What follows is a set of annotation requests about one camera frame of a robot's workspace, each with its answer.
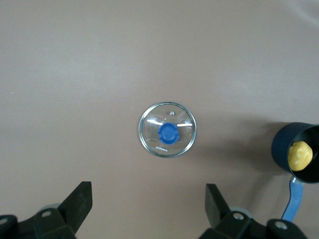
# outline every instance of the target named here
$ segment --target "yellow object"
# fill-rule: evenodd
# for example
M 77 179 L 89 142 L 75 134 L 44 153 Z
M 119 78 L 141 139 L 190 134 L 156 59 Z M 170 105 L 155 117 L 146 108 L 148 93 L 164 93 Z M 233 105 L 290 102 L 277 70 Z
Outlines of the yellow object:
M 288 164 L 293 171 L 301 171 L 305 169 L 312 159 L 313 151 L 304 141 L 294 142 L 289 149 Z

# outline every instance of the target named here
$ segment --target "beige surface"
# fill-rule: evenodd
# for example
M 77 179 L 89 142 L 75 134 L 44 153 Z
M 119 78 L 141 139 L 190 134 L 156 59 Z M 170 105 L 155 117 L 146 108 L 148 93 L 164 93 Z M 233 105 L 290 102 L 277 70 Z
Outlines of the beige surface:
M 318 1 L 8 1 L 0 7 L 0 214 L 24 220 L 81 181 L 79 239 L 196 239 L 206 183 L 265 224 L 290 175 L 272 161 L 283 122 L 318 123 Z M 178 102 L 192 149 L 152 156 L 143 112 Z M 295 223 L 319 235 L 319 185 Z

